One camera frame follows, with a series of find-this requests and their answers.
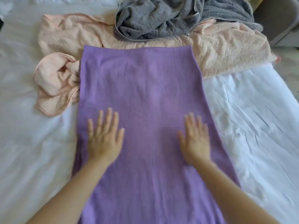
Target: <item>gray chair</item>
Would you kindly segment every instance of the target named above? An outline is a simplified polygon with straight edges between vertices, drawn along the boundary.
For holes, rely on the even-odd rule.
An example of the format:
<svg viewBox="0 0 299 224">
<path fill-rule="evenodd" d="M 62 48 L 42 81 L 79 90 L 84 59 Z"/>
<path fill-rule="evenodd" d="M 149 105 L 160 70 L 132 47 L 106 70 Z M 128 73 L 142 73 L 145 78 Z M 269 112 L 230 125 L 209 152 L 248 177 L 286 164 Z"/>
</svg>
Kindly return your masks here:
<svg viewBox="0 0 299 224">
<path fill-rule="evenodd" d="M 254 19 L 271 46 L 299 47 L 299 0 L 263 0 Z"/>
</svg>

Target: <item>bed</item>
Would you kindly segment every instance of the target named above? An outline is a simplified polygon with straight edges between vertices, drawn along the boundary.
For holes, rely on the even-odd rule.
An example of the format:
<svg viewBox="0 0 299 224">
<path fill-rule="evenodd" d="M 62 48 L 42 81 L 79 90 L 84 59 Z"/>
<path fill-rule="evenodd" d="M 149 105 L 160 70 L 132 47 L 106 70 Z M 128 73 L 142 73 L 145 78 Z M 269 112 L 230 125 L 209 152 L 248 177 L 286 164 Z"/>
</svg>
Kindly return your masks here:
<svg viewBox="0 0 299 224">
<path fill-rule="evenodd" d="M 107 0 L 115 7 L 119 0 Z M 77 105 L 34 107 L 32 72 L 43 14 L 102 14 L 97 4 L 16 7 L 0 33 L 0 223 L 25 223 L 70 179 Z M 204 80 L 207 101 L 243 190 L 282 224 L 299 220 L 299 104 L 271 64 Z"/>
</svg>

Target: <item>blanket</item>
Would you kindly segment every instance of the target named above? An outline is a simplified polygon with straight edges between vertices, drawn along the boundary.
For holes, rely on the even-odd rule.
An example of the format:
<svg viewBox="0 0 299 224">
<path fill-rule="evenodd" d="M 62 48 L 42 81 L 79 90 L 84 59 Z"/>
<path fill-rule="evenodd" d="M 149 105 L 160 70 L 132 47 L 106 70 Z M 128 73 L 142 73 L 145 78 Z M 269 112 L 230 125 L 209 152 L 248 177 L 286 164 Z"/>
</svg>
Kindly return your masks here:
<svg viewBox="0 0 299 224">
<path fill-rule="evenodd" d="M 199 174 L 181 155 L 178 130 L 189 111 L 208 124 L 211 158 L 240 186 L 205 99 L 190 46 L 85 46 L 80 64 L 74 169 L 88 159 L 87 120 L 112 107 L 126 129 L 122 151 L 95 187 L 80 224 L 209 223 L 224 218 Z"/>
<path fill-rule="evenodd" d="M 115 35 L 144 41 L 188 34 L 206 19 L 238 21 L 262 31 L 246 0 L 125 0 L 115 16 Z"/>
<path fill-rule="evenodd" d="M 113 49 L 192 46 L 203 78 L 257 67 L 276 60 L 267 38 L 239 22 L 204 21 L 189 35 L 148 42 L 119 41 L 113 36 L 114 13 L 45 15 L 39 45 L 45 57 L 34 71 L 37 107 L 48 116 L 61 114 L 79 100 L 79 61 L 84 45 Z"/>
</svg>

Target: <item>forearm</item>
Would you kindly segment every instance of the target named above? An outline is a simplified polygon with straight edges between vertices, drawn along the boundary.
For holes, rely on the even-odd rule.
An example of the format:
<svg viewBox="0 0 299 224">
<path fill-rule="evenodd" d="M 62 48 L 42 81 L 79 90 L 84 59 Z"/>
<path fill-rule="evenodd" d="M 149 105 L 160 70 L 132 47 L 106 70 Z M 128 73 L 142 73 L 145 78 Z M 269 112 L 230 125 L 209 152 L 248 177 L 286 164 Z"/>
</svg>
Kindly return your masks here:
<svg viewBox="0 0 299 224">
<path fill-rule="evenodd" d="M 194 165 L 229 224 L 279 224 L 211 161 Z"/>
<path fill-rule="evenodd" d="M 104 161 L 89 160 L 27 224 L 76 224 L 85 203 L 107 167 Z"/>
</svg>

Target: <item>gray towel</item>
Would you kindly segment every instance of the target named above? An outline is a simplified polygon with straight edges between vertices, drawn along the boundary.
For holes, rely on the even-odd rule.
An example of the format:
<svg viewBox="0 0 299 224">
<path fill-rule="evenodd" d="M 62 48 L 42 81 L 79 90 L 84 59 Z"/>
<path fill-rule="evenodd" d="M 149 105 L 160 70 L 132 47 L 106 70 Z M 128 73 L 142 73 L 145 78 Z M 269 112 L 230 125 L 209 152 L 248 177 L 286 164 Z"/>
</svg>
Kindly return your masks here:
<svg viewBox="0 0 299 224">
<path fill-rule="evenodd" d="M 262 31 L 246 0 L 125 0 L 115 15 L 120 40 L 144 41 L 188 34 L 206 19 L 239 21 Z"/>
</svg>

